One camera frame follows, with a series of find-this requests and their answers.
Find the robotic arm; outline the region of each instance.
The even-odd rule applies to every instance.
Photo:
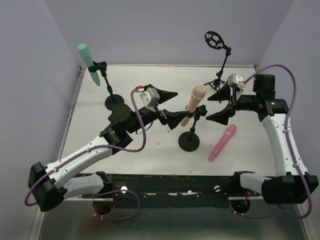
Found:
[[[145,107],[139,109],[143,124],[148,125],[158,119],[171,130],[177,127],[189,111],[169,112],[158,109],[159,104],[177,95],[176,92],[163,91],[151,84],[144,86],[140,97]],[[116,107],[108,119],[110,125],[81,149],[45,166],[38,162],[31,167],[28,186],[41,211],[49,211],[70,197],[112,190],[112,182],[104,172],[74,177],[92,164],[123,150],[133,141],[129,134],[142,127],[136,113],[126,104]]]
[[[235,74],[229,76],[221,90],[208,98],[208,101],[228,100],[226,108],[207,116],[206,119],[227,125],[229,118],[233,117],[236,111],[256,112],[272,148],[275,177],[264,177],[254,172],[239,172],[239,183],[241,187],[262,195],[268,204],[302,204],[308,196],[296,167],[299,166],[303,173],[310,193],[316,189],[319,182],[317,176],[309,175],[301,160],[291,132],[290,118],[287,130],[285,129],[285,119],[289,109],[284,99],[275,99],[275,76],[257,75],[253,84],[255,95],[243,95],[245,86],[241,76]],[[297,163],[294,162],[290,151],[286,131],[291,139]]]

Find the purple wall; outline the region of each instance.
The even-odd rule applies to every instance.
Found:
[[[207,31],[232,47],[228,64],[257,64],[293,0],[45,0],[77,62],[86,43],[108,64],[219,64]]]
[[[29,169],[57,159],[79,67],[43,0],[1,1],[0,33],[0,240],[26,240]]]
[[[296,102],[291,115],[294,139],[310,174],[320,177],[319,147],[319,66],[320,1],[295,0],[259,68],[274,63],[288,66],[297,80]],[[290,76],[282,69],[267,70],[275,74],[277,97],[291,102],[293,88]],[[307,218],[312,239],[320,236],[320,188],[312,194],[313,213]]]

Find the mint green object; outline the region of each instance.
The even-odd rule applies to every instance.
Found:
[[[92,57],[91,57],[91,51],[86,44],[84,44],[84,43],[79,44],[78,51],[79,51],[81,58],[85,62],[85,65],[88,68],[94,66],[94,62],[92,61]],[[98,73],[97,72],[90,72],[90,75],[91,75],[91,78],[94,81],[94,83],[99,87],[100,86],[100,78],[98,76]]]

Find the black stand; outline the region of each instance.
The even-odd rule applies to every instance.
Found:
[[[193,125],[190,128],[190,131],[186,131],[179,136],[178,144],[179,147],[186,152],[195,151],[200,145],[200,139],[195,133],[197,121],[200,119],[200,116],[205,116],[207,114],[207,109],[205,105],[198,106],[195,112],[191,113],[194,121]]]
[[[225,81],[221,80],[222,74],[224,73],[224,68],[227,62],[228,57],[231,55],[231,47],[228,47],[227,45],[225,45],[224,40],[222,39],[222,37],[214,32],[214,31],[208,31],[205,34],[205,41],[208,44],[208,46],[212,49],[224,49],[225,50],[225,58],[222,64],[222,68],[219,72],[216,73],[217,78],[213,81],[207,82],[204,85],[209,85],[211,88],[213,88],[214,90],[218,91],[220,90],[220,85],[221,83],[224,84]]]
[[[106,98],[104,105],[108,110],[112,111],[115,108],[115,106],[119,104],[124,104],[125,101],[122,96],[113,93],[112,87],[107,79],[107,63],[105,61],[93,63],[94,66],[88,67],[88,70],[90,73],[95,73],[98,70],[101,72],[101,76],[104,78],[106,83],[106,89],[110,94],[110,96]]]

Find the white platform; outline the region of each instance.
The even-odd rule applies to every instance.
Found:
[[[220,68],[175,67],[175,66],[109,66],[107,77],[115,94],[120,94],[132,109],[130,92],[136,86],[152,84],[156,88],[178,92],[178,96],[159,106],[168,111],[183,111],[190,99],[191,90],[197,84],[215,78]],[[223,78],[236,73],[244,79],[254,73],[254,68],[226,68]],[[110,111],[104,102],[108,96],[106,83],[100,77],[97,87],[88,71],[85,73],[76,103],[73,118],[67,135],[62,156],[65,157],[89,143],[108,126]],[[252,93],[253,80],[245,89]],[[214,90],[208,87],[207,97]],[[138,94],[135,96],[138,107],[143,107]],[[208,115],[222,110],[226,102],[203,100]],[[84,173],[105,171],[108,174],[162,174],[162,175],[232,175],[235,171],[254,171],[265,176],[274,176],[274,160],[267,133],[254,112],[241,111],[230,119],[238,129],[234,137],[213,161],[208,156],[224,133],[226,126],[201,118],[196,125],[200,146],[194,152],[185,152],[178,145],[179,135],[189,131],[192,121],[186,127],[180,125],[169,130],[155,121],[147,131],[147,143],[139,153],[118,152],[90,166]],[[136,149],[142,144],[142,134],[132,134],[133,142],[127,147]]]

